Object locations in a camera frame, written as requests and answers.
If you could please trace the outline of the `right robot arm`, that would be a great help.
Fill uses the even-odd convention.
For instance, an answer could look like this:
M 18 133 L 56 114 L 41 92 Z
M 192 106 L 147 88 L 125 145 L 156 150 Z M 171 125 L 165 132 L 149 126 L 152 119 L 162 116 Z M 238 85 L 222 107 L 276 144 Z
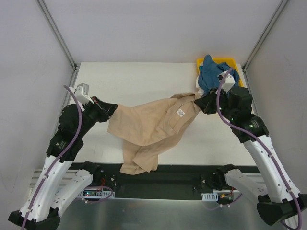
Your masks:
M 261 186 L 245 176 L 238 167 L 228 164 L 217 169 L 206 184 L 216 190 L 235 188 L 256 205 L 262 220 L 272 226 L 297 217 L 296 229 L 302 228 L 302 211 L 307 208 L 307 196 L 292 182 L 272 145 L 263 120 L 252 113 L 252 95 L 244 87 L 234 86 L 229 92 L 213 89 L 195 100 L 205 114 L 217 113 L 231 127 L 232 133 L 250 153 L 263 178 Z

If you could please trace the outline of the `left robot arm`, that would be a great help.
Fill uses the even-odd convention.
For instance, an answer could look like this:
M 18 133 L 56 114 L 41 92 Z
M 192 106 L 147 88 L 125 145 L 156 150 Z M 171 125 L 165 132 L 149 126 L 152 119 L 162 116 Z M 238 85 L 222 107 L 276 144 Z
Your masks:
M 83 146 L 82 138 L 96 123 L 108 121 L 117 107 L 93 96 L 86 104 L 70 104 L 62 109 L 43 170 L 27 202 L 9 215 L 9 222 L 27 230 L 55 230 L 65 210 L 83 189 L 101 186 L 101 167 L 86 161 L 72 181 L 59 188 Z

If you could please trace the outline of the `beige t shirt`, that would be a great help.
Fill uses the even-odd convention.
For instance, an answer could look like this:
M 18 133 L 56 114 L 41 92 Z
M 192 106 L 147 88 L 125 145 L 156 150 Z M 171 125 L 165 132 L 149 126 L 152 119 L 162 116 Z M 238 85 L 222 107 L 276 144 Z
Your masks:
M 109 120 L 108 133 L 122 139 L 120 172 L 149 173 L 158 168 L 159 155 L 177 145 L 200 109 L 199 93 L 175 94 L 135 107 L 119 105 Z

